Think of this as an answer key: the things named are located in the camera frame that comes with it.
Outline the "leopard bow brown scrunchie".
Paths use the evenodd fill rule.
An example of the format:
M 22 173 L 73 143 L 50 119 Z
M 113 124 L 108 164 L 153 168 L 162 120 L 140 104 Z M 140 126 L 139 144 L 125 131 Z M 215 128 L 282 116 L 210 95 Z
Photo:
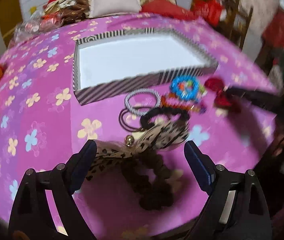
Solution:
M 188 121 L 166 121 L 145 131 L 132 146 L 97 141 L 97 150 L 86 179 L 93 180 L 114 166 L 139 199 L 144 210 L 161 210 L 172 206 L 173 188 L 168 180 L 173 176 L 159 150 L 169 150 L 185 142 L 189 135 Z

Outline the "brown patterned blanket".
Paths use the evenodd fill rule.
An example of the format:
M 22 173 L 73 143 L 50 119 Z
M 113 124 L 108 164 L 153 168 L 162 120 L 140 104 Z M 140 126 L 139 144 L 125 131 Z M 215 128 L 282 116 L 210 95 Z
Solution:
M 63 25 L 85 20 L 89 15 L 88 0 L 59 0 L 58 6 Z

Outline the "striped black white box tray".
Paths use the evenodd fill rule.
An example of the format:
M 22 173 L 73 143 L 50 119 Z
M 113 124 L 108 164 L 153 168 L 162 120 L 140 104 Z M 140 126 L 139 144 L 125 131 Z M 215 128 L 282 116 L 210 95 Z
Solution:
M 82 106 L 180 75 L 213 74 L 218 61 L 175 29 L 107 31 L 75 42 L 73 91 Z

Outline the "red cushion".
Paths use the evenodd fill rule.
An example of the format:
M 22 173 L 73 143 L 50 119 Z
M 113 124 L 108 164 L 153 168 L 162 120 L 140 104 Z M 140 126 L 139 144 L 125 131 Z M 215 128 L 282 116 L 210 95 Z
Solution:
M 168 0 L 149 0 L 141 6 L 140 12 L 152 13 L 185 21 L 193 21 L 198 18 L 194 12 L 186 10 Z

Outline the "wooden chair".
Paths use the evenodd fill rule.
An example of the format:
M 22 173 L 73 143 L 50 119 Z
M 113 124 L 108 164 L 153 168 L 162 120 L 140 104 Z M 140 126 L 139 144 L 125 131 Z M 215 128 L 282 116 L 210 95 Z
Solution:
M 226 18 L 221 22 L 222 34 L 231 42 L 243 49 L 254 7 L 246 12 L 239 4 L 240 0 L 224 0 Z

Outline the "light grey pillow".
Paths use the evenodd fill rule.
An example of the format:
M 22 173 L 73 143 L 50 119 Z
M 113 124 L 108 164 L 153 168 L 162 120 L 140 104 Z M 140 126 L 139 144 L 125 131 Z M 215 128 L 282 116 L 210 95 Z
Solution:
M 140 0 L 91 0 L 89 18 L 138 13 Z

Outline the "red satin bow clip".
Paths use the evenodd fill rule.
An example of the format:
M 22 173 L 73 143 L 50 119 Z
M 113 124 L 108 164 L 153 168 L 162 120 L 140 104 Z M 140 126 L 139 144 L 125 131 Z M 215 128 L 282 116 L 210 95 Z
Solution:
M 224 81 L 219 77 L 210 77 L 204 87 L 216 93 L 214 105 L 217 108 L 225 109 L 233 113 L 241 113 L 241 106 L 231 95 L 226 94 Z

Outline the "clear plastic bag of items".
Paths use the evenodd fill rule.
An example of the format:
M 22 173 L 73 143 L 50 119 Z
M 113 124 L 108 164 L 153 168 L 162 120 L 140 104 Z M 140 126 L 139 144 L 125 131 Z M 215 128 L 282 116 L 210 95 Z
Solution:
M 58 12 L 45 15 L 43 12 L 36 11 L 30 16 L 30 19 L 16 26 L 13 41 L 15 43 L 23 42 L 33 36 L 58 29 L 62 24 L 63 20 Z

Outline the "pink floral bed sheet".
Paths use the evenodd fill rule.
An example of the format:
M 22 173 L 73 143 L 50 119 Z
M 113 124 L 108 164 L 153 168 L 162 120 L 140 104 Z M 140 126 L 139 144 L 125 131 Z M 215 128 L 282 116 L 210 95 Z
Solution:
M 215 74 L 226 85 L 274 90 L 244 53 L 204 20 L 191 22 L 153 14 L 83 21 L 40 35 L 6 51 L 0 81 L 0 218 L 9 221 L 19 183 L 29 168 L 51 170 L 78 152 L 87 139 L 123 141 L 118 122 L 122 95 L 81 106 L 72 88 L 77 39 L 109 30 L 173 28 L 198 41 L 218 59 Z M 85 181 L 74 200 L 98 239 L 140 239 L 175 229 L 194 219 L 207 200 L 185 160 L 183 148 L 164 152 L 174 174 L 173 206 L 145 211 L 118 169 Z

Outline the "red paper shopping bag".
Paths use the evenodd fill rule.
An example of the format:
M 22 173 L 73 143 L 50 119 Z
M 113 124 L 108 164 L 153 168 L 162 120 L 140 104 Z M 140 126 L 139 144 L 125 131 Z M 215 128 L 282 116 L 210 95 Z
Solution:
M 217 27 L 219 22 L 225 20 L 227 12 L 218 0 L 195 0 L 192 4 L 191 11 L 203 18 L 212 27 Z

